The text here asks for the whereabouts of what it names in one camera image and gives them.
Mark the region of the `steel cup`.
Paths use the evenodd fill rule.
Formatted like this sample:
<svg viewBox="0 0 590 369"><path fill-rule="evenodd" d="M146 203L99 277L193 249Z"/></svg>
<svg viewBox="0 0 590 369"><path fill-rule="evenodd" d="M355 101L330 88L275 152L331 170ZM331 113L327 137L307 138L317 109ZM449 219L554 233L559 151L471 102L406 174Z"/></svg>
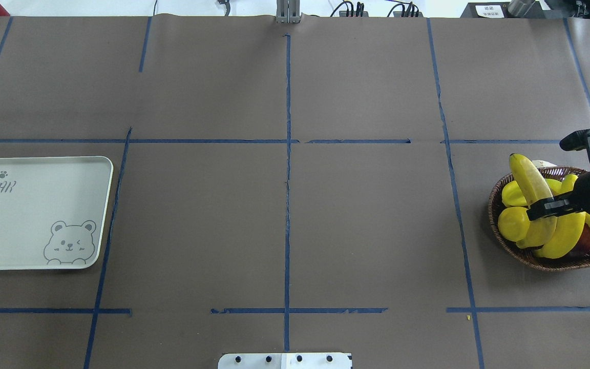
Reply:
<svg viewBox="0 0 590 369"><path fill-rule="evenodd" d="M535 0L511 0L507 4L507 12L511 18L524 18L535 2Z"/></svg>

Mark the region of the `dark red apple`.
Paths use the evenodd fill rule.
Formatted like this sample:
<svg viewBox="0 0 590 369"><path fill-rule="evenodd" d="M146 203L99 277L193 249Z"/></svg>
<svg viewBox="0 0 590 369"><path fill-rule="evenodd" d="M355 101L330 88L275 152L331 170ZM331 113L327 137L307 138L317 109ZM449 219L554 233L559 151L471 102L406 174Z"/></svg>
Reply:
<svg viewBox="0 0 590 369"><path fill-rule="evenodd" d="M567 253L569 258L585 257L590 252L590 227L584 224L583 231L576 245Z"/></svg>

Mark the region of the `white basket tag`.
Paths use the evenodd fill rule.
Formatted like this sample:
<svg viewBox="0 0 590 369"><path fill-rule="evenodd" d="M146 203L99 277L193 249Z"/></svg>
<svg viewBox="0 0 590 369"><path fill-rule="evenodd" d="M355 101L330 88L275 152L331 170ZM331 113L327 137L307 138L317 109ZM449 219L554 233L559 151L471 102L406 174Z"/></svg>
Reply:
<svg viewBox="0 0 590 369"><path fill-rule="evenodd" d="M533 160L532 163L536 168L554 168L557 167L556 164L545 161L545 160Z"/></svg>

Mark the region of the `aluminium frame post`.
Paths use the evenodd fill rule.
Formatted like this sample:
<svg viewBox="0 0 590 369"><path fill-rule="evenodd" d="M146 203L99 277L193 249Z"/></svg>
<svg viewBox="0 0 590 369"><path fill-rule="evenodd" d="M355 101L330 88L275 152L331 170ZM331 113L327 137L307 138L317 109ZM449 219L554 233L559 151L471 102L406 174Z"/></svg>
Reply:
<svg viewBox="0 0 590 369"><path fill-rule="evenodd" d="M300 0L276 0L276 22L279 24L298 24L302 12Z"/></svg>

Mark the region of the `yellow star fruit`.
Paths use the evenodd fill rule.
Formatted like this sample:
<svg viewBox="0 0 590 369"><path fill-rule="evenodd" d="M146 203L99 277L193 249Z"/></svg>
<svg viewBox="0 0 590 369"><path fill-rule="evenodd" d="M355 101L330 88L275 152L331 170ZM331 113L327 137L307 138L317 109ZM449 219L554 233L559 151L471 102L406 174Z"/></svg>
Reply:
<svg viewBox="0 0 590 369"><path fill-rule="evenodd" d="M562 182L555 180L554 178L546 178L545 181L550 187L553 196L557 196L562 186ZM522 190L518 186L518 183L513 180L506 184L502 189L501 195L502 203L505 207L527 207L528 203L526 198L523 196Z"/></svg>

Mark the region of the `yellow mango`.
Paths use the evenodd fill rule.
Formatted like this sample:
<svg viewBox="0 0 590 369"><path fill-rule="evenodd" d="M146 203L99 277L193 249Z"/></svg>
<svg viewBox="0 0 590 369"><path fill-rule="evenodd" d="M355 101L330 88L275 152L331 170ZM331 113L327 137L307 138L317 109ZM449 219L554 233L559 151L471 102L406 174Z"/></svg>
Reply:
<svg viewBox="0 0 590 369"><path fill-rule="evenodd" d="M525 207L505 208L498 216L499 233L508 241L521 241L526 238L531 221Z"/></svg>

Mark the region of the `white bear tray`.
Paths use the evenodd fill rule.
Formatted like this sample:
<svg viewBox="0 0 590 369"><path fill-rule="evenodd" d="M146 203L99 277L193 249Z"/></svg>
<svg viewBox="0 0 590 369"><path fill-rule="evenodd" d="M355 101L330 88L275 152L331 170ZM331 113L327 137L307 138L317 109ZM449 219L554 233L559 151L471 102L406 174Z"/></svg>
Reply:
<svg viewBox="0 0 590 369"><path fill-rule="evenodd" d="M92 266L112 177L104 156L0 157L0 270Z"/></svg>

